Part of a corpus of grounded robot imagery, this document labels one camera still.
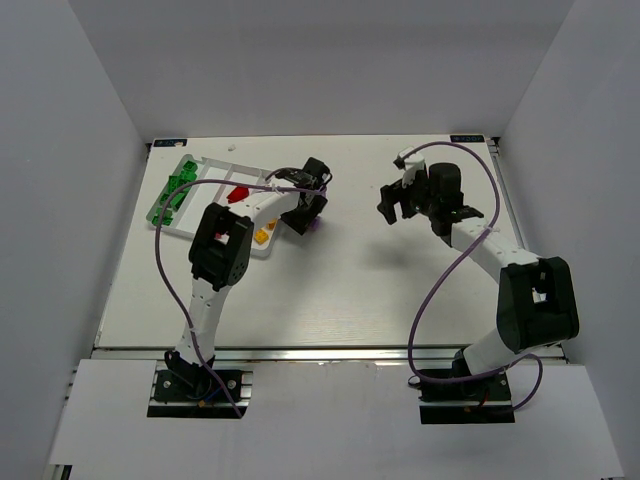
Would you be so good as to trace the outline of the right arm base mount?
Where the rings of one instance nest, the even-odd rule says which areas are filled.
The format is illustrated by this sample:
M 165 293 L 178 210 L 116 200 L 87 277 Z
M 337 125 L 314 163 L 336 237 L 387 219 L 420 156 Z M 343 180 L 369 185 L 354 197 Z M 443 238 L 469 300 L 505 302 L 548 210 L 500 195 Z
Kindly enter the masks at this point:
M 476 382 L 429 383 L 412 375 L 408 386 L 419 392 L 422 425 L 512 424 L 512 397 L 505 374 Z

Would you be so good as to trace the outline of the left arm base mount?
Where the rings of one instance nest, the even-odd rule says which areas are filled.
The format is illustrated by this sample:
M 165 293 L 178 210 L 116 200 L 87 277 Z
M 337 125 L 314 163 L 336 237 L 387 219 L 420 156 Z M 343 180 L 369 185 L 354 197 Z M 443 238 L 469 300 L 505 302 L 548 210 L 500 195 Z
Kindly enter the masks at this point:
M 240 369 L 215 369 L 215 378 L 200 363 L 178 352 L 164 353 L 164 366 L 153 377 L 148 418 L 240 419 L 251 397 L 252 374 Z

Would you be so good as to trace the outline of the red rectangular lego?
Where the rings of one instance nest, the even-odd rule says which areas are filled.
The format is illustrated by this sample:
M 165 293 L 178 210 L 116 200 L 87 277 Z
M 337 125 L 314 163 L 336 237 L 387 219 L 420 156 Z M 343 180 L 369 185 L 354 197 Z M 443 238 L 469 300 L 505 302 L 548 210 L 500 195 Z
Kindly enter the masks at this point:
M 250 195 L 250 190 L 247 187 L 235 187 L 226 197 L 229 204 L 234 204 L 245 200 Z

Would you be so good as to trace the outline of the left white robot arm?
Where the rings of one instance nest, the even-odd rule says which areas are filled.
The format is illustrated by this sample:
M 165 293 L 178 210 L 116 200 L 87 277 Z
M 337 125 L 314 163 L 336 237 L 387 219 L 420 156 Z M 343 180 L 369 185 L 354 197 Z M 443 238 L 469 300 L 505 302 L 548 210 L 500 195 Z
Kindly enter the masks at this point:
M 276 170 L 261 185 L 245 184 L 244 199 L 204 209 L 188 252 L 190 303 L 179 304 L 185 329 L 164 355 L 168 370 L 186 387 L 202 394 L 220 379 L 212 369 L 216 330 L 231 288 L 248 270 L 259 231 L 274 221 L 305 234 L 328 203 L 331 180 L 330 168 L 311 157 L 301 168 Z

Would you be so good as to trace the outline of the green rectangular lego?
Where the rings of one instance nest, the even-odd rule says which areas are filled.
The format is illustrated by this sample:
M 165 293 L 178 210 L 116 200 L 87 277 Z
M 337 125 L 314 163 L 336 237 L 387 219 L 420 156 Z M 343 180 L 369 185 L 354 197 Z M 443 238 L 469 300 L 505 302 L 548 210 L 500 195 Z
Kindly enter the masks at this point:
M 169 202 L 169 206 L 174 210 L 179 209 L 182 202 L 184 201 L 185 196 L 186 194 L 184 192 L 176 194 L 173 197 L 173 199 Z

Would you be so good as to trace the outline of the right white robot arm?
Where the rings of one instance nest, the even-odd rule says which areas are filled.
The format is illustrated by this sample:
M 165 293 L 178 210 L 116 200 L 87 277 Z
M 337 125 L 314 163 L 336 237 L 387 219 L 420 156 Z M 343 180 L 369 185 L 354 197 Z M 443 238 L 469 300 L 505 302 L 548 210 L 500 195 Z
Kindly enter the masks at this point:
M 495 328 L 460 350 L 448 375 L 419 373 L 422 382 L 478 383 L 541 347 L 578 335 L 578 309 L 565 260 L 543 258 L 518 246 L 495 229 L 493 220 L 466 205 L 457 165 L 394 163 L 403 176 L 381 188 L 377 207 L 387 223 L 426 216 L 438 238 L 458 251 L 461 260 L 473 260 L 498 286 Z

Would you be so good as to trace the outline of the green long lego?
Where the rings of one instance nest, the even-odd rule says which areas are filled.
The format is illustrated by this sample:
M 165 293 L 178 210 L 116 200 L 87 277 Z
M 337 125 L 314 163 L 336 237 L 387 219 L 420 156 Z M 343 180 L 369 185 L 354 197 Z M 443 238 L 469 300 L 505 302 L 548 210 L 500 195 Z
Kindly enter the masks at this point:
M 198 168 L 198 165 L 194 161 L 186 161 L 183 165 L 183 170 L 187 172 L 195 172 Z

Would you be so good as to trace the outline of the small green number lego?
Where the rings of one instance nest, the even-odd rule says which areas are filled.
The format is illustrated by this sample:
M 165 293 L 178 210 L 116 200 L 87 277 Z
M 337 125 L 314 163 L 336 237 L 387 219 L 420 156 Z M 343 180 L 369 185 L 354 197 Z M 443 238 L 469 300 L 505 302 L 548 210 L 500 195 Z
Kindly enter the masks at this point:
M 195 172 L 185 171 L 183 170 L 180 175 L 181 181 L 184 183 L 190 183 L 197 179 L 197 175 Z

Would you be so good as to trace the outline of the green lego pair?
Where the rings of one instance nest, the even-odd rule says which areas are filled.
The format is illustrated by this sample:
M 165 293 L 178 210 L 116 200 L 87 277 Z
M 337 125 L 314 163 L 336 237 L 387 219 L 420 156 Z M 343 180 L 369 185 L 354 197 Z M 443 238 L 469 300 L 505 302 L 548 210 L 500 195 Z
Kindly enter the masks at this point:
M 169 196 L 180 186 L 181 178 L 179 176 L 170 175 L 167 184 L 160 196 L 159 203 L 164 204 Z

